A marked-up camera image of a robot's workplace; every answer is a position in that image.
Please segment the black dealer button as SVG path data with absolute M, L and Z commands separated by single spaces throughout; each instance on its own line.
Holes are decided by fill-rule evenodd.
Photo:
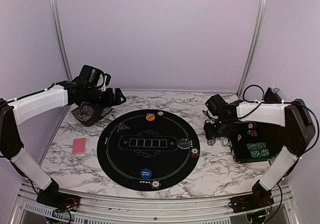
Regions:
M 191 144 L 188 138 L 182 138 L 178 140 L 177 146 L 182 150 L 186 150 L 190 148 Z

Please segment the red triangular all-in marker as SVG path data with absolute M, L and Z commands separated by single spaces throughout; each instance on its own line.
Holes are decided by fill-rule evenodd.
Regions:
M 130 128 L 123 123 L 120 123 L 117 129 L 117 133 L 123 132 L 123 131 L 128 131 Z

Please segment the white red poker chip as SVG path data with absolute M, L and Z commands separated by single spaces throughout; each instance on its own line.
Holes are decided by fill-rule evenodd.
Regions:
M 158 116 L 160 116 L 160 117 L 163 117 L 163 116 L 164 116 L 164 113 L 163 113 L 162 111 L 158 112 L 157 114 L 158 114 Z

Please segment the orange big blind button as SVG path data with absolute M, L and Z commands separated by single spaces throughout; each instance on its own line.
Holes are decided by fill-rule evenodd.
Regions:
M 156 116 L 154 114 L 148 114 L 145 119 L 149 122 L 152 122 L 156 119 Z

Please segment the white red chip stack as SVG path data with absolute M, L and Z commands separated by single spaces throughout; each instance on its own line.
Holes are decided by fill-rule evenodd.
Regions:
M 161 183 L 158 180 L 154 180 L 151 183 L 151 186 L 152 186 L 153 189 L 158 189 L 161 186 Z

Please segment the blue small blind button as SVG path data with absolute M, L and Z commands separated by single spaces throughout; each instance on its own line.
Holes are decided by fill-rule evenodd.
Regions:
M 152 177 L 153 173 L 150 169 L 144 168 L 140 171 L 140 177 L 144 180 L 148 180 Z

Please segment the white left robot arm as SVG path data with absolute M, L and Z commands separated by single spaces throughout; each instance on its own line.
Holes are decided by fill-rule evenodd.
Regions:
M 108 85 L 111 75 L 84 65 L 73 80 L 53 83 L 43 90 L 11 100 L 0 100 L 0 153 L 28 179 L 43 190 L 44 199 L 53 207 L 63 203 L 63 195 L 55 181 L 25 150 L 18 126 L 47 111 L 77 105 L 89 107 L 93 113 L 84 125 L 90 126 L 105 116 L 106 110 L 126 102 L 120 88 Z

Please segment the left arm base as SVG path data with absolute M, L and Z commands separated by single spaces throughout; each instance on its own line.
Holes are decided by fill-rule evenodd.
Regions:
M 59 190 L 59 185 L 52 182 L 46 189 L 39 189 L 36 201 L 40 204 L 56 208 L 59 212 L 77 211 L 80 197 Z

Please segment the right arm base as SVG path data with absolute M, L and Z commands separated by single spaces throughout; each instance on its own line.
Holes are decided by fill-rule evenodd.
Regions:
M 273 196 L 270 192 L 267 194 L 244 194 L 230 198 L 228 206 L 236 213 L 246 213 L 247 220 L 250 223 L 263 222 L 267 219 L 274 204 Z

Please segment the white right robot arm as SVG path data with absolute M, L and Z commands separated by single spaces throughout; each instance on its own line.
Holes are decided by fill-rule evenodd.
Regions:
M 228 138 L 235 150 L 245 150 L 253 159 L 261 158 L 261 154 L 253 152 L 263 149 L 275 157 L 247 198 L 252 208 L 260 207 L 267 200 L 266 191 L 288 175 L 302 156 L 314 147 L 310 143 L 317 143 L 320 137 L 317 116 L 302 99 L 275 103 L 239 99 L 228 103 L 215 94 L 205 106 L 204 114 L 208 119 L 203 128 L 208 140 Z

